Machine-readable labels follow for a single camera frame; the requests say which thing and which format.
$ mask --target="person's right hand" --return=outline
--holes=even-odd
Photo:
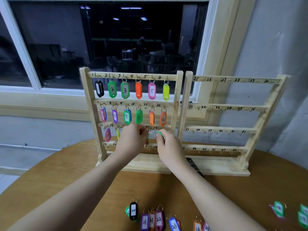
[[[157,150],[159,158],[168,169],[174,172],[176,169],[180,168],[179,166],[189,165],[185,159],[181,141],[165,129],[161,129],[160,132],[165,136],[165,143],[163,136],[157,133]]]

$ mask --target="table top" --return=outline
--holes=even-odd
[[[56,152],[23,174],[0,195],[0,230],[93,169],[97,155],[94,140],[87,140]],[[308,205],[308,170],[259,150],[252,154],[248,169],[250,177],[206,175],[205,179],[267,230],[304,230],[297,211],[300,204]],[[163,205],[165,216],[176,214],[182,230],[192,230],[195,216],[200,216],[173,174],[121,171],[82,230],[139,230],[139,222],[131,222],[124,213],[133,198],[139,199],[140,213]],[[287,205],[285,219],[277,218],[269,207],[274,201]]]

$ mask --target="person's left hand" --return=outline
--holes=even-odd
[[[115,148],[116,155],[128,164],[142,151],[145,144],[149,144],[148,133],[149,129],[141,124],[131,123],[125,126]]]

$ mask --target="person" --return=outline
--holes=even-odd
[[[156,135],[161,161],[183,183],[212,231],[265,230],[215,189],[187,162],[181,142],[165,129]],[[48,199],[8,230],[80,230],[118,172],[144,148],[148,129],[141,124],[123,128],[115,151],[100,165]]]

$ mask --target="wooden post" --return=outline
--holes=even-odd
[[[290,78],[290,76],[280,74],[277,76],[277,78],[281,79],[281,82],[280,84],[273,85],[270,95],[265,102],[265,105],[269,106],[269,108],[267,109],[267,111],[260,112],[259,114],[259,117],[254,126],[254,128],[257,129],[257,132],[248,139],[245,145],[245,147],[248,149],[247,153],[237,157],[237,162],[242,169],[248,168],[248,161],[254,151],[256,143],[261,133],[263,132],[267,122],[269,121],[271,115],[273,114],[277,104],[279,103],[279,100],[286,88],[286,81]]]
[[[175,134],[176,120],[177,120],[177,114],[179,111],[181,88],[182,88],[182,81],[183,81],[183,71],[178,70],[176,74],[177,74],[177,79],[176,79],[175,90],[174,90],[174,101],[173,101],[174,106],[173,106],[173,111],[172,111],[171,130],[170,130],[172,134]]]
[[[184,128],[185,128],[185,121],[186,121],[188,104],[189,104],[190,89],[191,89],[192,81],[193,81],[192,76],[193,76],[192,71],[186,71],[182,105],[181,105],[182,107],[181,107],[181,112],[180,112],[180,126],[179,126],[179,130],[177,132],[177,136],[180,139],[180,141],[182,141],[183,132],[184,132]]]
[[[86,95],[87,105],[89,107],[90,120],[94,130],[95,141],[98,150],[98,161],[101,163],[107,158],[107,151],[104,146],[102,146],[103,134],[102,129],[97,124],[100,122],[99,114],[97,110],[97,105],[93,103],[95,100],[95,93],[93,88],[92,78],[87,75],[90,72],[88,67],[82,67],[79,69],[81,80],[83,84],[84,93]]]

